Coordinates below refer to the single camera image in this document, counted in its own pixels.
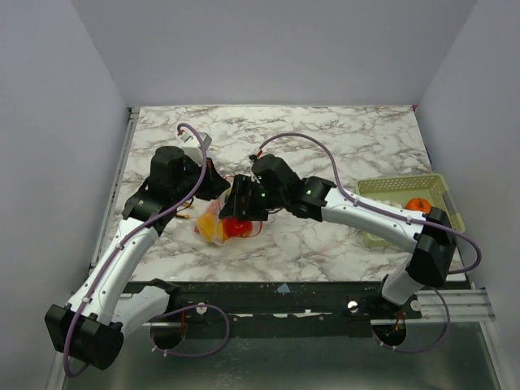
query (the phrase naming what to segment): screw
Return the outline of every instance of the screw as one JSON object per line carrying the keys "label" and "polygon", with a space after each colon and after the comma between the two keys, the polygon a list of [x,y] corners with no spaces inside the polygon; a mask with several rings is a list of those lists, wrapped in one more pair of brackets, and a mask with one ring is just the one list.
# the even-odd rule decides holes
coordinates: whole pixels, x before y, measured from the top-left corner
{"label": "screw", "polygon": [[409,303],[409,307],[411,307],[411,309],[413,311],[420,311],[421,310],[421,302],[417,301],[417,300],[413,300]]}
{"label": "screw", "polygon": [[359,310],[359,305],[356,301],[350,301],[347,304],[347,308],[350,310],[350,313],[356,313]]}

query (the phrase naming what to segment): red object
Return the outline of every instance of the red object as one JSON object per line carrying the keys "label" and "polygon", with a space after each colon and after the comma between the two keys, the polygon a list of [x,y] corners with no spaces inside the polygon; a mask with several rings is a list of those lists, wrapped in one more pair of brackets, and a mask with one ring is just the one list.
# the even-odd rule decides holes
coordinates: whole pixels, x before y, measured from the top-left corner
{"label": "red object", "polygon": [[236,218],[223,220],[224,234],[228,237],[247,237],[253,231],[251,221],[239,221]]}

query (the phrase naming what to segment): black mount bracket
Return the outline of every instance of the black mount bracket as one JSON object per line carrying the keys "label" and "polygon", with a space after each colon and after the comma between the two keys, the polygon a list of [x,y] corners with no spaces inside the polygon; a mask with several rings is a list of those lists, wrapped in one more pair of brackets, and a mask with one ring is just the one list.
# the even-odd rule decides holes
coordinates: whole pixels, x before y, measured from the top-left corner
{"label": "black mount bracket", "polygon": [[[216,199],[230,184],[215,170],[211,158],[206,161],[206,174],[195,197],[209,201]],[[152,157],[149,177],[125,203],[123,218],[145,222],[162,213],[189,193],[200,174],[201,168],[181,148],[158,148]],[[174,213],[166,215],[152,225],[159,235],[174,216]]]}

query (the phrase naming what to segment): orange object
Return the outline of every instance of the orange object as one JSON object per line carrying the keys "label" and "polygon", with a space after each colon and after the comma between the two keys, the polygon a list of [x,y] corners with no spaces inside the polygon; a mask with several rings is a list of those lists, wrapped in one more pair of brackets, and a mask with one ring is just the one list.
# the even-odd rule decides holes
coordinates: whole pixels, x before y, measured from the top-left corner
{"label": "orange object", "polygon": [[422,197],[415,197],[406,204],[405,208],[407,210],[422,211],[423,213],[429,214],[431,211],[431,204]]}

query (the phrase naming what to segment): yellow object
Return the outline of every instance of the yellow object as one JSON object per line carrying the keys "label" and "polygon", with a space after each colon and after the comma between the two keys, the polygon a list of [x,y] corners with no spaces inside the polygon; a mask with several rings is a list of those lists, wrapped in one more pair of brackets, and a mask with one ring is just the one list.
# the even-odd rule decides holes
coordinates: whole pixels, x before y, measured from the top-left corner
{"label": "yellow object", "polygon": [[[358,180],[354,192],[376,201],[389,200],[402,205],[405,205],[413,197],[424,198],[432,206],[446,211],[453,229],[458,232],[466,230],[462,217],[449,192],[446,180],[438,173]],[[391,245],[388,241],[367,232],[363,232],[362,237],[367,248]]]}
{"label": "yellow object", "polygon": [[201,215],[197,221],[199,232],[208,241],[213,241],[215,238],[215,222],[216,217],[211,213]]}

